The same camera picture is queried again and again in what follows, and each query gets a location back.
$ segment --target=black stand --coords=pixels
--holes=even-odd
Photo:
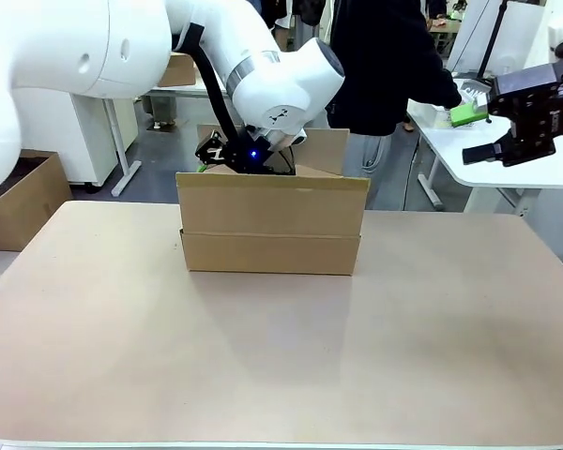
[[[488,67],[488,62],[490,61],[490,56],[492,56],[492,50],[495,48],[496,39],[498,38],[498,32],[500,31],[500,25],[502,25],[503,19],[505,18],[505,13],[507,12],[508,3],[509,0],[503,0],[503,3],[498,8],[498,16],[496,16],[495,28],[492,30],[490,41],[488,42],[488,47],[486,48],[486,53],[484,54],[484,57],[481,60],[481,66],[479,67],[477,77],[478,80],[482,80],[484,78],[484,73],[486,72],[486,68]]]

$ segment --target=cardboard box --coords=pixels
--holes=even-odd
[[[192,86],[196,84],[194,61],[184,53],[171,53],[169,65],[160,79],[159,87]]]
[[[340,176],[347,130],[307,134],[297,176],[177,174],[189,270],[352,275],[369,180]]]
[[[58,155],[23,150],[0,186],[0,250],[23,250],[59,206],[71,199]]]

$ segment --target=green object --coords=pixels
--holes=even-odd
[[[467,103],[450,110],[450,122],[453,127],[461,127],[487,118],[488,112],[477,111],[474,103]]]

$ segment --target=black coat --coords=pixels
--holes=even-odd
[[[459,105],[419,0],[336,0],[334,8],[331,48],[346,80],[327,108],[331,127],[387,136],[404,119],[410,98]]]

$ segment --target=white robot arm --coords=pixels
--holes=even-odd
[[[340,89],[340,63],[317,39],[283,53],[245,0],[0,1],[0,183],[21,151],[11,90],[41,87],[134,98],[157,84],[172,35],[192,27],[251,133],[290,143]]]

